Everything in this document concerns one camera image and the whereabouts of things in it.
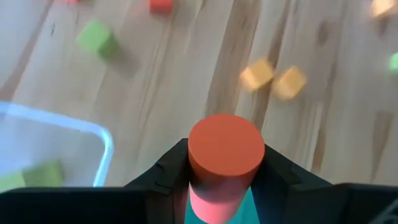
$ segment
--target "wood grain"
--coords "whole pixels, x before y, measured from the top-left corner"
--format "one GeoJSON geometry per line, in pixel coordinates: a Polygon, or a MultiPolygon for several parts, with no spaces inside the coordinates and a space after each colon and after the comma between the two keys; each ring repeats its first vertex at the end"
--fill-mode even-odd
{"type": "Polygon", "coordinates": [[[115,153],[106,185],[137,177],[217,113],[250,120],[268,145],[329,181],[396,185],[398,80],[387,61],[398,18],[371,19],[369,5],[176,0],[164,17],[143,0],[3,0],[0,99],[107,127],[115,153]],[[75,44],[92,19],[119,42],[111,60],[75,44]],[[238,75],[259,58],[275,77],[300,67],[308,85],[292,101],[269,86],[243,90],[238,75]]]}

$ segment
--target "green cube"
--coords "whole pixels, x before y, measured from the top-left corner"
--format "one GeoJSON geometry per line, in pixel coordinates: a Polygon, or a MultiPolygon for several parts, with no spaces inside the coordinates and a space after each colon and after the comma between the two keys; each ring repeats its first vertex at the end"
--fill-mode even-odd
{"type": "Polygon", "coordinates": [[[50,161],[23,171],[27,187],[59,187],[63,182],[59,161],[50,161]]]}
{"type": "Polygon", "coordinates": [[[0,192],[25,187],[24,176],[21,172],[0,177],[0,192]]]}
{"type": "Polygon", "coordinates": [[[98,21],[89,22],[77,38],[80,48],[109,58],[118,44],[111,30],[98,21]]]}
{"type": "Polygon", "coordinates": [[[393,75],[398,75],[398,53],[391,55],[389,69],[393,75]]]}

